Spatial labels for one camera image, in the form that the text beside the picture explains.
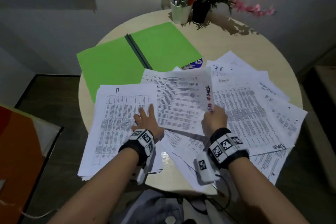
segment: hand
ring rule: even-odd
[[[203,132],[206,136],[212,136],[212,134],[219,128],[226,128],[228,122],[228,116],[225,114],[225,110],[218,105],[215,105],[213,112],[206,112],[204,119],[202,120]]]
[[[149,105],[149,116],[146,115],[143,108],[139,108],[140,116],[135,114],[133,117],[137,126],[132,126],[132,130],[136,129],[147,129],[154,135],[154,141],[157,142],[161,140],[164,136],[165,129],[159,127],[154,116],[154,106],[153,104]]]

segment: pen holder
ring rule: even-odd
[[[171,13],[173,17],[173,22],[179,25],[186,24],[188,22],[192,5],[179,7],[177,5],[174,5],[173,3],[170,4],[171,4]]]

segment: black flower pot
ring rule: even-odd
[[[192,20],[196,23],[203,23],[210,9],[210,3],[195,1],[192,9]]]

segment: person's left arm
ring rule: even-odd
[[[155,139],[161,137],[164,130],[155,120],[153,105],[149,107],[149,117],[142,108],[139,112],[140,116],[134,116],[137,126],[133,126],[132,130],[145,128],[152,132]],[[65,203],[48,224],[106,224],[138,162],[139,155],[135,150],[121,150]]]

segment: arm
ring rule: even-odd
[[[223,108],[215,106],[213,113],[205,113],[204,133],[212,135],[226,128],[228,117]],[[295,206],[246,157],[228,165],[229,172],[244,201],[251,221],[256,223],[308,223]]]
[[[149,106],[149,116],[142,108],[139,113],[134,115],[137,126],[132,126],[132,130],[147,129],[154,139],[160,138],[164,129],[155,120],[153,105]],[[106,224],[138,162],[139,155],[135,150],[121,150],[65,203],[48,224]]]

